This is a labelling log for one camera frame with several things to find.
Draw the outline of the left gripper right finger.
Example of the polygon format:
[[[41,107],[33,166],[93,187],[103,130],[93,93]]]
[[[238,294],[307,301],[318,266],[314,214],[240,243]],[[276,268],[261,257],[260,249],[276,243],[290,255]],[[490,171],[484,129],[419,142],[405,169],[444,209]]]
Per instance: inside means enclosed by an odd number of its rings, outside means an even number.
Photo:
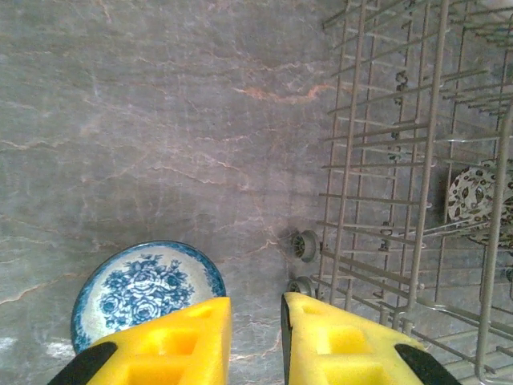
[[[415,339],[305,294],[281,297],[287,384],[456,384]]]

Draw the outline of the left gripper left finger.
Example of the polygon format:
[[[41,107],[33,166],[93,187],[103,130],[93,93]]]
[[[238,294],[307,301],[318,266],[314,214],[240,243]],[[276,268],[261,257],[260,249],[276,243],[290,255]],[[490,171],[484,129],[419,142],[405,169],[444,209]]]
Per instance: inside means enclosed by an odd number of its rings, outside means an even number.
[[[231,301],[213,298],[101,338],[50,383],[226,384],[231,339]]]

